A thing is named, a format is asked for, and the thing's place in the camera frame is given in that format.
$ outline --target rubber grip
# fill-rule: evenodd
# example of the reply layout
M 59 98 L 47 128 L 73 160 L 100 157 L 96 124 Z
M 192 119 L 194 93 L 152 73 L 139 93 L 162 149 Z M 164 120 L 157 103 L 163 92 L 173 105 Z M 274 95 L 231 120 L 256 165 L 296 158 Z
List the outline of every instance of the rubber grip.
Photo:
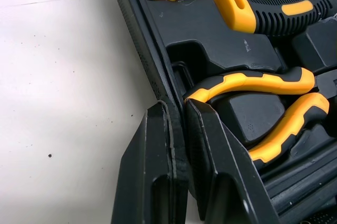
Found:
M 184 95 L 186 99 L 207 102 L 229 91 L 262 91 L 265 93 L 297 95 L 309 92 L 315 85 L 312 72 L 294 67 L 284 74 L 254 71 L 231 72 L 207 78 Z
M 301 96 L 285 112 L 281 121 L 262 140 L 249 150 L 249 154 L 259 170 L 286 152 L 296 140 L 304 126 L 315 120 L 322 120 L 329 112 L 329 101 L 319 93 Z
M 248 0 L 256 18 L 255 33 L 291 35 L 337 12 L 337 0 Z

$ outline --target white table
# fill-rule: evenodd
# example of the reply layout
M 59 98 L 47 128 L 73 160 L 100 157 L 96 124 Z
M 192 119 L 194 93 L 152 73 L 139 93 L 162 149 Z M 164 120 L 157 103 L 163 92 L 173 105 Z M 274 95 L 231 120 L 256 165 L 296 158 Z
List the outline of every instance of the white table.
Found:
M 1 223 L 109 224 L 153 104 L 116 0 L 0 0 Z

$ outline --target pliers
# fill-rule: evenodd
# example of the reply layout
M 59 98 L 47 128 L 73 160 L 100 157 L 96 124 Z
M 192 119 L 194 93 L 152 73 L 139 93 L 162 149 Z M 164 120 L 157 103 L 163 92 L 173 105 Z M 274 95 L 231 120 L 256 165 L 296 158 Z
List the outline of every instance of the pliers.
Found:
M 195 85 L 184 97 L 185 100 L 195 99 L 205 103 L 216 95 L 229 91 L 305 94 L 287 109 L 278 125 L 249 150 L 250 157 L 259 170 L 288 150 L 308 122 L 322 120 L 327 116 L 327 98 L 330 97 L 320 93 L 308 93 L 315 85 L 316 80 L 312 72 L 301 67 L 294 67 L 285 74 L 240 71 L 209 77 Z

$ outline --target tool case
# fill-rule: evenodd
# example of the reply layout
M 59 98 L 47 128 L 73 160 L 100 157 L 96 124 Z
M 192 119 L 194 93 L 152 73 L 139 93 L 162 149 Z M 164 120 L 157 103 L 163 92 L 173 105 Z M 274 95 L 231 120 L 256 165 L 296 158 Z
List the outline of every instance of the tool case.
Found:
M 281 19 L 267 18 L 274 24 L 267 36 L 233 30 L 216 0 L 117 1 L 158 102 L 122 157 L 112 224 L 185 223 L 188 191 L 206 224 L 309 223 L 311 215 L 335 207 L 337 21 L 318 16 L 335 10 L 334 2 L 314 5 L 319 10 L 308 14 L 309 22 L 290 19 L 296 28 L 284 36 L 275 35 L 285 33 Z M 189 98 L 214 76 L 280 74 L 286 82 L 282 74 L 295 69 L 287 76 L 298 77 L 299 67 L 315 76 L 310 92 L 329 93 L 329 114 L 311 110 L 319 120 L 310 120 L 261 170 L 249 151 L 302 93 L 234 89 L 205 102 Z

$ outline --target black plastic tool case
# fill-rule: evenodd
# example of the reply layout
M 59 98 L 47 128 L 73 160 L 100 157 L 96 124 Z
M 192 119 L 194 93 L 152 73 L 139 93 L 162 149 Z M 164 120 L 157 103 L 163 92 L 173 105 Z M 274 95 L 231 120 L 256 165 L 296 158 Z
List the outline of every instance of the black plastic tool case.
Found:
M 188 190 L 206 224 L 298 223 L 303 220 L 299 211 L 307 217 L 323 204 L 335 204 L 331 192 L 337 180 L 330 179 L 295 207 L 282 205 L 277 194 L 282 190 L 275 187 L 282 178 L 268 180 L 267 172 L 262 181 L 215 110 L 183 102 L 184 93 L 205 77 L 231 70 L 285 70 L 292 61 L 280 54 L 291 48 L 272 46 L 265 35 L 230 30 L 213 0 L 118 3 L 158 103 L 145 113 L 122 158 L 112 224 L 185 223 Z M 319 130 L 304 135 L 334 139 Z M 307 140 L 302 138 L 299 145 Z M 318 161 L 329 159 L 326 153 L 314 154 Z

